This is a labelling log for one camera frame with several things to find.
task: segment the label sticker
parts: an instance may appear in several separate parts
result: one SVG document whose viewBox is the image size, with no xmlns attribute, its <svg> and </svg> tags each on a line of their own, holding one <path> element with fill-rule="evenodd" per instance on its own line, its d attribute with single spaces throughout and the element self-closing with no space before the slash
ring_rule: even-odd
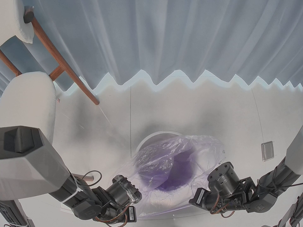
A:
<svg viewBox="0 0 303 227">
<path fill-rule="evenodd" d="M 199 197 L 198 197 L 197 204 L 200 204 L 200 202 L 201 202 L 201 199 L 202 199 L 202 197 L 203 197 L 204 192 L 205 192 L 205 190 L 204 190 L 204 189 L 202 189 L 202 190 L 201 190 L 201 193 L 200 193 L 200 195 L 199 195 Z"/>
<path fill-rule="evenodd" d="M 132 206 L 129 207 L 129 220 L 134 220 L 134 208 Z"/>
</svg>

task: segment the white upholstery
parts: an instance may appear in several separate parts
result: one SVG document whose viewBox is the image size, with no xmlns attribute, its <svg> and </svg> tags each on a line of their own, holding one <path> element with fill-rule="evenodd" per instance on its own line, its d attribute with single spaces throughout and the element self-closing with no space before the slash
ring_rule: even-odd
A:
<svg viewBox="0 0 303 227">
<path fill-rule="evenodd" d="M 0 46 L 13 36 L 32 44 L 34 29 L 32 23 L 24 23 L 22 0 L 0 0 L 0 8 Z"/>
<path fill-rule="evenodd" d="M 0 127 L 40 128 L 52 144 L 56 112 L 56 90 L 44 72 L 28 72 L 14 78 L 0 100 Z"/>
</svg>

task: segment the floor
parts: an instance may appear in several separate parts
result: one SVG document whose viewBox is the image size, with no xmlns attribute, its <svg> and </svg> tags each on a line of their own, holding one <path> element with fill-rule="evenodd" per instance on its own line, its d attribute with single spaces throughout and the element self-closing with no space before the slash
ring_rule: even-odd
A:
<svg viewBox="0 0 303 227">
<path fill-rule="evenodd" d="M 57 88 L 53 146 L 71 172 L 100 170 L 103 178 L 99 184 L 107 188 L 116 169 L 149 134 L 172 130 L 212 135 L 224 143 L 226 161 L 233 163 L 239 178 L 251 176 L 256 182 L 283 159 L 303 125 L 302 91 L 301 85 L 282 86 L 275 80 L 269 86 L 260 78 L 250 86 L 237 76 L 226 83 L 207 71 L 195 83 L 175 71 L 157 86 L 144 71 L 122 86 L 107 74 L 94 90 L 98 106 L 76 86 L 65 93 Z M 263 162 L 261 143 L 267 141 L 274 142 L 275 158 Z M 140 220 L 127 226 L 273 226 L 302 190 L 301 186 L 289 189 L 261 215 L 238 211 L 223 219 L 192 206 L 161 216 L 162 220 Z M 20 202 L 36 227 L 100 225 L 64 212 L 49 195 Z"/>
</svg>

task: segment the translucent trash bag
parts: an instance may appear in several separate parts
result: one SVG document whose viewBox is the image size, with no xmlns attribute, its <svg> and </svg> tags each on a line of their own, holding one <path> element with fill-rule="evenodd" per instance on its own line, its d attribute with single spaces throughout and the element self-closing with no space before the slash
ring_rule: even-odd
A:
<svg viewBox="0 0 303 227">
<path fill-rule="evenodd" d="M 210 172 L 225 158 L 223 144 L 210 136 L 177 136 L 140 149 L 114 175 L 128 178 L 142 193 L 138 217 L 188 205 L 198 187 L 207 188 Z"/>
</svg>

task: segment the curtain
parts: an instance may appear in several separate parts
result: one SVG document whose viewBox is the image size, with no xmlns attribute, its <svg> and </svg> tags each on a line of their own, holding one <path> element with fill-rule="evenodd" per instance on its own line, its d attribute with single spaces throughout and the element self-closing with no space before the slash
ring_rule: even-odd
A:
<svg viewBox="0 0 303 227">
<path fill-rule="evenodd" d="M 154 84 L 174 70 L 191 79 L 208 70 L 248 85 L 303 81 L 303 0 L 23 0 L 78 76 L 94 89 L 109 72 L 120 85 L 139 70 Z M 0 48 L 22 72 L 56 61 L 34 37 Z M 13 73 L 0 61 L 0 94 Z M 72 85 L 64 73 L 63 90 Z"/>
</svg>

